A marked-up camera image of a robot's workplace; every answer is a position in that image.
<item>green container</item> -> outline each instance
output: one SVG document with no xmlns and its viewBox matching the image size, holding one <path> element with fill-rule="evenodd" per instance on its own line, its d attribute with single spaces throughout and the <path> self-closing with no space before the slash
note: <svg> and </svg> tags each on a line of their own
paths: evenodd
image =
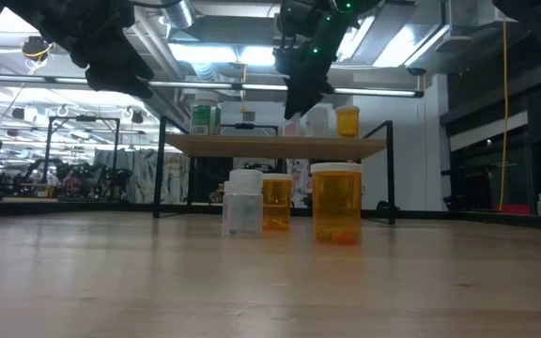
<svg viewBox="0 0 541 338">
<path fill-rule="evenodd" d="M 218 95 L 199 91 L 192 106 L 191 135 L 216 135 L 221 133 L 221 107 Z"/>
</svg>

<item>white wall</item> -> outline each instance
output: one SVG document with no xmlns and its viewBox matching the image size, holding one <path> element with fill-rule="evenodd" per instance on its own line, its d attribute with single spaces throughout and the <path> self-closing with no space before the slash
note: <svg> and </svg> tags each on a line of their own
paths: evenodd
<svg viewBox="0 0 541 338">
<path fill-rule="evenodd" d="M 242 121 L 241 102 L 221 103 L 221 123 L 235 124 Z M 280 129 L 285 123 L 285 106 L 282 102 L 246 102 L 245 107 L 250 112 L 255 112 L 256 125 L 278 126 Z M 335 112 L 329 103 L 320 103 L 316 107 L 322 107 L 329 111 L 329 129 L 335 132 Z M 301 129 L 305 126 L 305 115 L 301 119 Z"/>
<path fill-rule="evenodd" d="M 361 135 L 385 120 L 394 122 L 395 204 L 403 210 L 444 210 L 449 187 L 441 170 L 449 165 L 449 149 L 440 114 L 447 110 L 445 77 L 434 78 L 425 99 L 354 97 L 361 107 Z M 375 137 L 384 138 L 385 131 Z M 363 161 L 363 208 L 387 201 L 387 152 Z"/>
</svg>

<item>red object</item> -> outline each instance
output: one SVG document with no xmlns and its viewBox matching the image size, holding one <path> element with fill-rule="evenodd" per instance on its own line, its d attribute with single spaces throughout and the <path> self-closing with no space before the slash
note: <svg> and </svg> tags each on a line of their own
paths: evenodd
<svg viewBox="0 0 541 338">
<path fill-rule="evenodd" d="M 501 213 L 531 215 L 532 211 L 530 210 L 530 206 L 527 205 L 502 205 Z"/>
</svg>

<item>desk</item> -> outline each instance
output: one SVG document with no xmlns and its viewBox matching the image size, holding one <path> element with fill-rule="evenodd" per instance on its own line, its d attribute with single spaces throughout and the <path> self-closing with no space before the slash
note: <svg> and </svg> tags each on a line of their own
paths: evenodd
<svg viewBox="0 0 541 338">
<path fill-rule="evenodd" d="M 363 221 L 362 244 L 218 215 L 0 217 L 0 337 L 541 337 L 541 230 Z"/>
<path fill-rule="evenodd" d="M 166 117 L 160 119 L 160 139 L 156 168 L 154 218 L 160 217 L 163 151 L 165 144 L 174 146 L 191 156 L 187 204 L 193 203 L 194 168 L 198 157 L 250 157 L 269 159 L 316 159 L 324 161 L 362 161 L 387 150 L 388 220 L 395 223 L 394 185 L 394 123 L 385 121 L 362 139 L 320 137 L 264 137 L 229 135 L 177 135 L 166 134 Z M 386 129 L 386 139 L 371 139 L 378 131 Z"/>
</svg>

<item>white bottle cap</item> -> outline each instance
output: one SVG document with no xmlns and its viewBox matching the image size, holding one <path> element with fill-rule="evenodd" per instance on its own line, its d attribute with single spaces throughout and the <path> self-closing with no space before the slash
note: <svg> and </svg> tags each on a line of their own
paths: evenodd
<svg viewBox="0 0 541 338">
<path fill-rule="evenodd" d="M 361 173 L 362 171 L 363 165 L 358 163 L 317 163 L 310 166 L 312 174 L 323 172 Z"/>
<path fill-rule="evenodd" d="M 262 191 L 262 172 L 238 169 L 229 174 L 232 193 L 260 193 Z"/>
<path fill-rule="evenodd" d="M 264 180 L 293 180 L 291 174 L 264 174 L 262 175 Z"/>
</svg>

